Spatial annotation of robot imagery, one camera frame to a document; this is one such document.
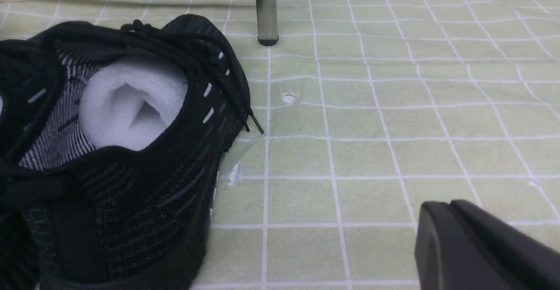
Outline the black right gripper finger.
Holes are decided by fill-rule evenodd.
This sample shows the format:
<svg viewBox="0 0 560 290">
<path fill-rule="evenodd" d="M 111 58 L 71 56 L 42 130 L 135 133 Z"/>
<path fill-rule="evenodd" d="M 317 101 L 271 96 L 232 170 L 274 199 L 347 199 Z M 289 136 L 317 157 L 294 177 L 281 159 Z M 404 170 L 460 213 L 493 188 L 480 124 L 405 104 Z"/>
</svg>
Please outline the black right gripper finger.
<svg viewBox="0 0 560 290">
<path fill-rule="evenodd" d="M 422 290 L 557 290 L 560 255 L 467 200 L 423 202 L 415 242 Z"/>
</svg>

